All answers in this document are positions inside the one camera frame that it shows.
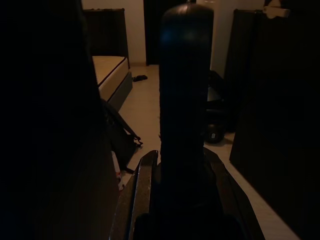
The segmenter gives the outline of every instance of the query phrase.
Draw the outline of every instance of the white floor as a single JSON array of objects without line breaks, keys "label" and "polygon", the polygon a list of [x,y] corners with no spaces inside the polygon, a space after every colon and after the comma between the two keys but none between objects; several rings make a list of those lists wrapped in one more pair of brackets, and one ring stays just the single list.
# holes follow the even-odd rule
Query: white floor
[{"label": "white floor", "polygon": [[[143,148],[132,157],[128,167],[135,169],[139,160],[151,150],[160,150],[159,69],[157,65],[132,67],[132,75],[146,75],[148,80],[133,83],[133,89],[125,100],[120,114],[141,137]],[[226,135],[218,145],[205,146],[218,154],[226,169],[247,194],[266,240],[298,240],[299,238],[260,197],[243,176],[230,164],[229,157],[234,134]],[[129,174],[123,176],[126,184]]]}]

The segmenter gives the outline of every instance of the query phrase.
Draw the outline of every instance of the bedroom floor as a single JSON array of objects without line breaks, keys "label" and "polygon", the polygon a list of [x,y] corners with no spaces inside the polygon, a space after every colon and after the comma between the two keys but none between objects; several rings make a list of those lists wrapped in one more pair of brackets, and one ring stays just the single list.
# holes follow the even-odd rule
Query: bedroom floor
[{"label": "bedroom floor", "polygon": [[[132,67],[132,76],[146,75],[148,80],[133,83],[133,89],[120,109],[121,116],[134,132],[141,137],[143,148],[132,157],[128,167],[135,169],[139,160],[151,150],[160,150],[160,106],[159,106],[159,68],[157,65]],[[222,143],[205,144],[215,152],[224,163],[226,169],[247,194],[266,240],[298,240],[299,238],[260,197],[242,175],[231,165],[229,157],[234,134],[227,134]],[[126,184],[130,174],[125,173]]]}]

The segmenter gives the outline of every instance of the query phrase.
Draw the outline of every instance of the dark door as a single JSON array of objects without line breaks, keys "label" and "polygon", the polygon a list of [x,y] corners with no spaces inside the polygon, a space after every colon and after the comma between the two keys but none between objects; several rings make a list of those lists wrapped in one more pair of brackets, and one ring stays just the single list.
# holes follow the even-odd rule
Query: dark door
[{"label": "dark door", "polygon": [[81,2],[15,4],[3,21],[0,239],[108,239],[119,189]]},{"label": "dark door", "polygon": [[302,239],[319,226],[319,37],[312,1],[283,1],[288,18],[256,18],[250,97],[230,161]]},{"label": "dark door", "polygon": [[172,7],[186,3],[187,0],[144,0],[144,29],[146,64],[159,64],[159,36],[161,18]]}]

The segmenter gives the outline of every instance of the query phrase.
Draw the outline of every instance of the bed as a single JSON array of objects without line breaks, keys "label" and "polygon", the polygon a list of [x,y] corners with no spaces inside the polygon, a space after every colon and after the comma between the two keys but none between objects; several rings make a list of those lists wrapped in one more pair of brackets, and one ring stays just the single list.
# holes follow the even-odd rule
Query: bed
[{"label": "bed", "polygon": [[132,85],[128,59],[123,56],[92,56],[100,97],[120,110]]}]

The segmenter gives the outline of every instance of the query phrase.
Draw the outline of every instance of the black punching bag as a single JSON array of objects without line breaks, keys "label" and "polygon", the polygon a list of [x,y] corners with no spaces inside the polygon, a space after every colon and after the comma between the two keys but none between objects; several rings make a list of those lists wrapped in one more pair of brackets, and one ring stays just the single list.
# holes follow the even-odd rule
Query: black punching bag
[{"label": "black punching bag", "polygon": [[215,175],[204,160],[213,21],[212,9],[193,3],[174,7],[162,18],[159,212],[170,239],[206,236],[214,227],[208,218],[219,212]]}]

